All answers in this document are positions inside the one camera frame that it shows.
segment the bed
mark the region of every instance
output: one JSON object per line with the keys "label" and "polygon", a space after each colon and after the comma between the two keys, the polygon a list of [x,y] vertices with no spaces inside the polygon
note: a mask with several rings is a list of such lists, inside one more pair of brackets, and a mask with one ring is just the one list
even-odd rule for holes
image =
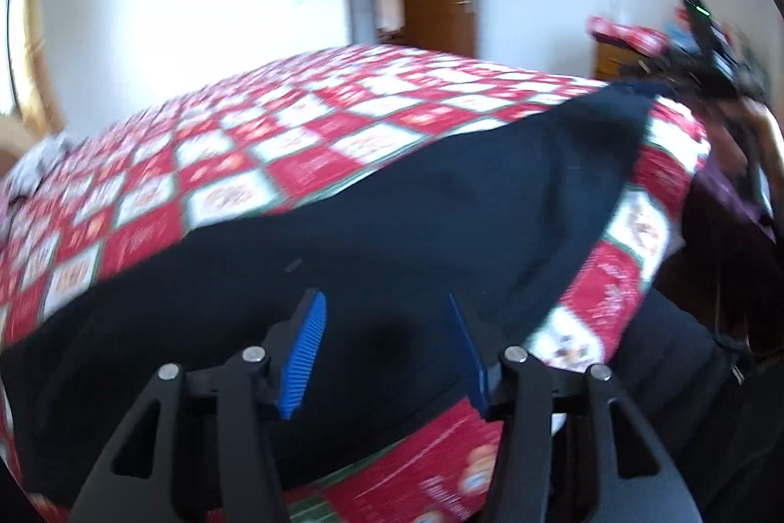
{"label": "bed", "polygon": [[[16,214],[0,256],[0,349],[192,229],[330,198],[438,139],[507,125],[604,85],[357,46],[273,62],[150,108],[81,143]],[[609,359],[708,150],[689,111],[655,101],[605,234],[528,340],[534,354],[574,370]],[[21,477],[0,392],[0,453]],[[292,519],[465,520],[484,501],[498,440],[497,425],[464,400],[397,445],[287,493]],[[30,498],[48,521],[66,520],[64,508]]]}

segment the yellow curtain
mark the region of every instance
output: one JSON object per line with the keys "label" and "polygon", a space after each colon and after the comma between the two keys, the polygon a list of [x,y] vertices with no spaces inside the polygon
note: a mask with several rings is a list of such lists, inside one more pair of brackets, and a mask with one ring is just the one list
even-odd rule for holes
{"label": "yellow curtain", "polygon": [[63,129],[52,79],[44,58],[39,0],[11,0],[9,46],[22,122],[38,138]]}

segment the metal pin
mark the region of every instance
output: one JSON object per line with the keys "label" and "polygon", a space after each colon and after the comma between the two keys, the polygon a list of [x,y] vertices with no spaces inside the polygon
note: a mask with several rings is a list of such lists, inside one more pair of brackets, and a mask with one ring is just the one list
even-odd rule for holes
{"label": "metal pin", "polygon": [[170,382],[176,379],[179,374],[179,366],[177,364],[164,364],[158,369],[158,377],[165,382]]}
{"label": "metal pin", "polygon": [[262,361],[267,356],[267,351],[261,346],[250,346],[242,351],[242,359],[249,364],[255,364]]}
{"label": "metal pin", "polygon": [[613,371],[609,366],[604,364],[597,364],[590,367],[590,376],[598,379],[600,382],[606,382],[613,376]]}
{"label": "metal pin", "polygon": [[522,364],[528,359],[528,351],[522,346],[510,346],[503,351],[503,356],[509,361],[514,361],[517,364]]}

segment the blue rubber tip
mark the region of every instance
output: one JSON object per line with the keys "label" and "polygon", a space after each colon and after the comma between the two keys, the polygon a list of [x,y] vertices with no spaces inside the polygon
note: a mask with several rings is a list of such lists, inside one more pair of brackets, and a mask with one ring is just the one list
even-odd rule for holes
{"label": "blue rubber tip", "polygon": [[460,311],[460,305],[451,293],[449,314],[452,318],[449,324],[452,326],[452,339],[455,342],[465,394],[468,395],[471,405],[479,415],[486,418],[490,413],[488,369],[473,343],[463,313]]}
{"label": "blue rubber tip", "polygon": [[277,411],[285,420],[291,419],[294,411],[302,404],[326,326],[327,299],[323,293],[316,293],[289,353],[288,361],[281,367]]}

